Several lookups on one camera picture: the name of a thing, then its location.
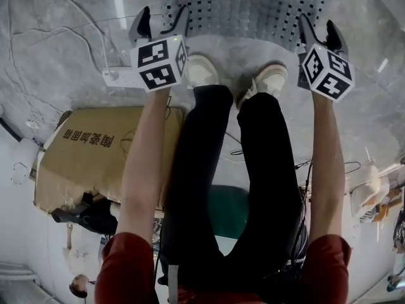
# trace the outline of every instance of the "concrete floor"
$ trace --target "concrete floor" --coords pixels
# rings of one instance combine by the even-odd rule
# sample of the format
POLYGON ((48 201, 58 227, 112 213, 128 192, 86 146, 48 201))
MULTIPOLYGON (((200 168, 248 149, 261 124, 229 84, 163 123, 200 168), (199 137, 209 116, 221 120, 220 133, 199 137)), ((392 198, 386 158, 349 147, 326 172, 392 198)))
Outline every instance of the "concrete floor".
MULTIPOLYGON (((5 109, 4 118, 19 134, 44 142, 55 129, 62 111, 144 103, 146 94, 141 90, 106 87, 92 68, 84 43, 63 30, 50 35, 29 32, 14 36, 13 50, 20 82, 8 53, 7 0, 0 1, 0 55, 3 56, 0 104, 5 109), (38 128, 27 127, 27 120, 36 121, 38 128)), ((116 5, 120 0, 75 1, 104 31, 111 67, 130 65, 127 33, 134 16, 144 6, 151 7, 155 31, 163 19, 160 0, 122 0, 123 10, 118 13, 116 5)), ((98 33, 66 0, 10 0, 10 10, 12 33, 31 28, 71 27, 90 42, 97 66, 105 67, 98 33)), ((357 69, 356 88, 335 106, 345 161, 365 164, 367 147, 377 166, 383 169, 396 162, 405 150, 405 33, 379 0, 331 0, 316 27, 322 35, 325 35, 327 19, 341 29, 349 45, 349 57, 357 69), (385 59, 387 65, 378 71, 385 59)), ((296 85, 298 59, 294 53, 272 42, 212 35, 192 37, 187 45, 190 52, 204 53, 213 60, 223 83, 234 93, 248 87, 250 76, 265 63, 278 60, 286 64, 290 76, 280 104, 294 157, 296 163, 311 158, 312 101, 310 93, 296 85)), ((172 90, 173 106, 192 107, 190 91, 185 87, 172 90)), ((237 110, 233 108, 228 131, 238 137, 236 115, 237 110)), ((221 158, 215 182, 248 188, 244 164, 234 163, 243 159, 229 155, 230 150, 237 148, 239 145, 234 140, 225 137, 223 157, 233 162, 221 158)), ((298 170, 297 174, 302 182, 306 169, 298 170)))

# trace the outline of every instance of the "white cloth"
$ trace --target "white cloth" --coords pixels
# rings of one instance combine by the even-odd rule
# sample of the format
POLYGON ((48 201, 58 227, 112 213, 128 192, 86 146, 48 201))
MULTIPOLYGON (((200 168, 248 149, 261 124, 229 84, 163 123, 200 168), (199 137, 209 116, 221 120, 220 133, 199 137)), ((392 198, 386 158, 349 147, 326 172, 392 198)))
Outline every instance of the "white cloth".
POLYGON ((72 248, 63 248, 63 256, 70 272, 84 275, 95 281, 100 271, 99 258, 101 235, 90 232, 79 225, 73 226, 72 248))

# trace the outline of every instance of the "floor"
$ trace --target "floor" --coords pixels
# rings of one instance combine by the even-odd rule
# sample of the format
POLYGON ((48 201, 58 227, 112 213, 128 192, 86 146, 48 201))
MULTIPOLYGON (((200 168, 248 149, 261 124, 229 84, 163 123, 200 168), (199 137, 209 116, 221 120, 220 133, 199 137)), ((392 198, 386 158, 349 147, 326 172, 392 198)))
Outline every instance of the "floor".
MULTIPOLYGON (((5 119, 19 134, 44 142, 55 129, 62 111, 144 103, 143 91, 106 87, 91 65, 84 43, 66 30, 49 35, 29 32, 13 37, 19 79, 8 57, 7 0, 0 1, 0 55, 3 56, 0 104, 5 109, 5 119), (28 127, 27 121, 32 121, 34 127, 28 127)), ((129 66, 128 28, 144 6, 151 7, 155 32, 163 19, 159 0, 75 1, 105 33, 106 56, 111 67, 129 66)), ((105 67, 98 33, 66 0, 10 0, 10 16, 12 33, 34 28, 73 28, 89 41, 98 68, 105 67)), ((359 161, 364 165, 368 162, 368 150, 377 167, 384 169, 405 152, 405 33, 380 0, 331 0, 316 27, 320 35, 325 35, 327 19, 341 29, 349 45, 350 60, 356 67, 356 88, 335 106, 345 161, 359 161)), ((213 60, 222 82, 230 86, 234 94, 248 87, 250 76, 265 63, 278 60, 286 64, 289 79, 280 96, 280 105, 289 128, 294 158, 296 163, 311 158, 311 96, 296 86, 298 59, 294 53, 271 42, 215 35, 192 37, 187 45, 191 53, 200 52, 213 60)), ((172 106, 191 109, 192 93, 185 87, 173 88, 172 94, 172 106)), ((228 131, 239 137, 236 116, 237 110, 233 107, 228 131)), ((225 137, 215 183, 249 187, 243 158, 229 154, 239 148, 232 138, 225 137)), ((305 180, 306 174, 306 168, 297 171, 300 182, 305 180)), ((31 193, 26 197, 32 201, 31 193)), ((44 285, 48 285, 50 293, 56 293, 65 303, 74 303, 66 292, 70 276, 65 266, 62 270, 58 268, 62 267, 61 252, 50 262, 44 253, 44 244, 46 253, 59 253, 58 249, 65 242, 64 227, 32 206, 29 217, 32 221, 28 227, 32 229, 30 244, 34 245, 30 254, 32 268, 41 270, 38 274, 46 279, 44 285), (43 243, 37 242, 38 238, 43 239, 43 243), (43 271, 46 262, 51 274, 43 271), (58 280, 57 285, 53 286, 53 279, 58 280)), ((354 243, 349 267, 350 300, 364 293, 392 266, 390 239, 395 217, 392 212, 384 224, 349 229, 348 237, 354 243)))

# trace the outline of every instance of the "person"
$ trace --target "person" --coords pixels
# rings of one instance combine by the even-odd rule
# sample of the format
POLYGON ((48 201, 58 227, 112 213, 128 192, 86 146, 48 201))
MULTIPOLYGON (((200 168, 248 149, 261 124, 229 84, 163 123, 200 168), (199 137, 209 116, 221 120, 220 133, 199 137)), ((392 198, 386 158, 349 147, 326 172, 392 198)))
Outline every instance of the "person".
POLYGON ((87 297, 87 286, 97 279, 100 271, 99 249, 101 235, 76 227, 75 242, 72 242, 73 225, 67 224, 68 238, 63 256, 74 278, 69 285, 73 295, 87 297))
MULTIPOLYGON (((203 56, 190 56, 185 74, 194 88, 196 106, 187 115, 178 140, 162 226, 161 263, 168 279, 169 302, 271 303, 277 285, 266 282, 285 268, 302 213, 289 134, 276 98, 288 71, 277 63, 266 67, 237 100, 250 178, 249 218, 227 256, 218 249, 207 202, 233 97, 203 56)), ((103 251, 97 304, 158 303, 151 238, 162 188, 168 96, 169 89, 150 93, 143 109, 123 173, 117 234, 103 251)), ((351 254, 340 236, 344 161, 332 102, 313 94, 313 104, 309 248, 294 294, 302 303, 343 304, 351 254)))

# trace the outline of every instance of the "black pants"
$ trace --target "black pants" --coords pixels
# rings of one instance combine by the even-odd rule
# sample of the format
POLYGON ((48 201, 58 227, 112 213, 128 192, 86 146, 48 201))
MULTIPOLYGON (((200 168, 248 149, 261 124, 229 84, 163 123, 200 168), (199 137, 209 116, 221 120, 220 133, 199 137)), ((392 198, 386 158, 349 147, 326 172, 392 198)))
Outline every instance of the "black pants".
POLYGON ((238 121, 251 181, 245 231, 227 256, 208 217, 208 193, 233 103, 227 87, 194 89, 196 107, 178 141, 163 221, 161 263, 179 265, 178 282, 206 291, 253 291, 283 269, 301 219, 289 133, 278 101, 259 93, 244 102, 238 121))

